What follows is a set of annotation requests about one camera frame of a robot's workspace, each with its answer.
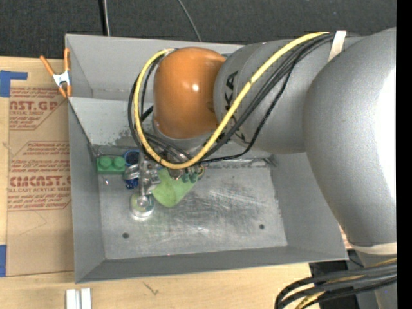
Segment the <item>yellow cable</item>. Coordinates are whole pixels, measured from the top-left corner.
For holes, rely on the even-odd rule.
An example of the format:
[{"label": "yellow cable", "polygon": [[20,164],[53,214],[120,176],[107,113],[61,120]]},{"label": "yellow cable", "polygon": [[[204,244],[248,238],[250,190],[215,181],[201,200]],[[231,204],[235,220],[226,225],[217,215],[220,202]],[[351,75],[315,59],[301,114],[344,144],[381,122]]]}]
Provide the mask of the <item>yellow cable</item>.
[{"label": "yellow cable", "polygon": [[237,108],[239,107],[241,101],[244,99],[246,94],[249,92],[251,89],[252,85],[264,74],[264,72],[269,69],[269,67],[275,63],[282,55],[296,47],[297,45],[309,41],[313,38],[316,38],[322,34],[325,34],[327,32],[316,32],[316,33],[310,33],[307,35],[304,35],[300,38],[297,38],[296,40],[291,41],[290,43],[286,44],[283,46],[280,50],[275,52],[269,58],[258,70],[253,74],[252,78],[245,84],[243,89],[240,91],[239,95],[236,97],[236,99],[233,102],[233,105],[230,107],[230,109],[226,112],[226,115],[223,117],[222,121],[220,122],[219,126],[216,128],[215,132],[213,132],[212,136],[209,138],[207,143],[202,147],[202,149],[197,153],[196,156],[191,158],[190,160],[179,163],[179,164],[174,164],[171,162],[168,162],[167,160],[164,160],[161,156],[159,156],[155,150],[149,145],[149,142],[147,141],[146,137],[144,136],[144,132],[142,130],[142,125],[140,123],[140,117],[139,117],[139,110],[138,110],[138,96],[139,96],[139,91],[140,87],[142,85],[143,78],[146,74],[146,71],[149,69],[150,65],[155,61],[160,56],[164,56],[171,52],[173,49],[166,49],[162,50],[156,54],[154,54],[144,65],[142,71],[140,72],[137,82],[136,82],[136,87],[135,87],[135,95],[133,97],[133,103],[135,105],[135,121],[136,121],[136,130],[138,133],[138,136],[140,140],[142,141],[142,145],[145,147],[147,153],[152,156],[154,160],[156,160],[159,164],[163,165],[164,167],[170,168],[170,169],[183,169],[190,167],[194,165],[196,162],[201,160],[203,156],[206,154],[206,152],[213,146],[213,143],[218,139],[220,133],[224,130],[226,125],[229,123],[230,119],[232,118],[233,114],[236,112]]},{"label": "yellow cable", "polygon": [[324,294],[324,291],[323,292],[319,292],[319,293],[315,293],[315,294],[312,294],[312,295],[308,295],[307,297],[305,297],[303,300],[302,300],[302,302],[300,302],[296,307],[295,307],[295,309],[302,309],[302,308],[304,308],[304,306],[307,304],[307,303],[309,303],[309,302],[311,302],[311,301],[313,301],[313,300],[316,300],[318,297],[320,297],[322,294]]},{"label": "yellow cable", "polygon": [[[325,282],[325,284],[333,284],[333,283],[337,283],[339,281],[351,281],[354,279],[359,279],[361,277],[363,277],[364,275],[357,275],[357,276],[348,276],[348,277],[342,277],[342,278],[337,278],[337,279],[332,279],[330,281]],[[306,296],[296,307],[295,309],[302,309],[304,308],[304,306],[313,301],[316,300],[318,297],[320,297],[322,294],[324,294],[325,291],[319,292],[319,293],[315,293],[315,294],[311,294]]]},{"label": "yellow cable", "polygon": [[[388,264],[388,263],[393,263],[393,262],[396,262],[396,261],[397,261],[397,259],[394,257],[394,258],[392,258],[392,259],[389,259],[389,260],[386,260],[386,261],[377,263],[376,265],[372,265],[371,267],[378,267],[378,266],[381,266],[381,265],[384,265],[384,264]],[[331,281],[327,281],[326,284],[337,283],[338,281],[347,281],[347,280],[352,280],[352,279],[358,279],[358,278],[361,278],[361,277],[363,277],[363,276],[364,276],[364,275],[357,275],[357,276],[350,276],[350,277],[343,277],[343,278],[338,278],[338,279],[332,279]],[[325,293],[325,291],[322,291],[322,292],[319,292],[319,293],[315,293],[315,294],[306,296],[306,297],[295,307],[295,309],[302,309],[302,308],[304,308],[304,306],[305,306],[307,303],[309,303],[309,302],[311,302],[311,301],[313,301],[313,300],[316,300],[318,297],[320,297],[320,296],[321,296],[322,294],[324,294],[324,293]]]}]

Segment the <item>blue tape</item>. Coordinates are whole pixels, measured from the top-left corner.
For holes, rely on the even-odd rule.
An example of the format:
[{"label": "blue tape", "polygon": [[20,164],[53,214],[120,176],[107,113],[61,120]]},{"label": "blue tape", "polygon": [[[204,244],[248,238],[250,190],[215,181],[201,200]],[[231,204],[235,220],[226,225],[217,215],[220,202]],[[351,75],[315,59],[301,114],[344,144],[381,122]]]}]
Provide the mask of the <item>blue tape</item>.
[{"label": "blue tape", "polygon": [[6,277],[6,245],[0,245],[0,277]]},{"label": "blue tape", "polygon": [[27,80],[27,72],[0,71],[0,97],[10,97],[11,80]]}]

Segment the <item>wooden table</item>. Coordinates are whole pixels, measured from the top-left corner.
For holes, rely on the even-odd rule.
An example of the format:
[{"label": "wooden table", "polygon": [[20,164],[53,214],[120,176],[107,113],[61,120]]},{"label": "wooden table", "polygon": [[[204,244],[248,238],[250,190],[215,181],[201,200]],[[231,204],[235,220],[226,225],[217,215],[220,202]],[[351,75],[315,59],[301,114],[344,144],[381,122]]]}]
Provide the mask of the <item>wooden table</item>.
[{"label": "wooden table", "polygon": [[[51,60],[56,72],[62,62]],[[38,59],[0,57],[0,70],[27,71],[23,86],[53,83]],[[22,86],[12,80],[12,85]],[[8,107],[0,98],[0,245],[6,243],[8,184]],[[75,285],[73,272],[0,278],[0,307],[64,308],[65,290],[90,287],[93,308],[273,308],[278,292],[293,281],[310,276],[307,264],[279,265],[224,272],[148,277]]]}]

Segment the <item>green object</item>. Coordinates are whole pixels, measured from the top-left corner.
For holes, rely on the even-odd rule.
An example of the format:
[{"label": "green object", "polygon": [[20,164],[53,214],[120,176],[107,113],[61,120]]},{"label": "green object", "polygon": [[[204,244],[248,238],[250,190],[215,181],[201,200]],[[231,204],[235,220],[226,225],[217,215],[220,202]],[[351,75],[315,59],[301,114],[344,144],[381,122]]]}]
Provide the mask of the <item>green object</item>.
[{"label": "green object", "polygon": [[159,203],[166,207],[176,206],[194,185],[192,182],[184,182],[182,178],[173,180],[167,168],[160,169],[158,176],[160,184],[152,191],[152,194]]},{"label": "green object", "polygon": [[123,174],[126,161],[123,157],[112,158],[101,156],[97,158],[97,174]]}]

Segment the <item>scratched metal surface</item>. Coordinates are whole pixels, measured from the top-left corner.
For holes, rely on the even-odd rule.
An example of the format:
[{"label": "scratched metal surface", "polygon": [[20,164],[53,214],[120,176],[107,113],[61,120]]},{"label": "scratched metal surface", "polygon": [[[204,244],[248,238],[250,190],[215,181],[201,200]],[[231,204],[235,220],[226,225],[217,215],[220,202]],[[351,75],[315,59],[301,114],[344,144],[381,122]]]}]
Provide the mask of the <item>scratched metal surface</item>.
[{"label": "scratched metal surface", "polygon": [[[130,148],[136,146],[127,123],[127,102],[78,97],[71,97],[70,102],[88,140],[93,146],[107,148]],[[145,109],[149,106],[151,106],[150,102],[145,105]],[[144,127],[147,132],[153,132],[150,117],[144,122]],[[211,158],[233,155],[241,153],[243,150],[244,148],[240,145],[230,141],[219,149],[218,152],[214,153]],[[268,158],[269,156],[270,153],[264,151],[250,150],[243,157]]]},{"label": "scratched metal surface", "polygon": [[141,221],[129,212],[132,191],[117,176],[101,176],[106,258],[286,246],[271,168],[264,160],[210,167],[177,206],[168,209],[157,203],[153,214]]}]

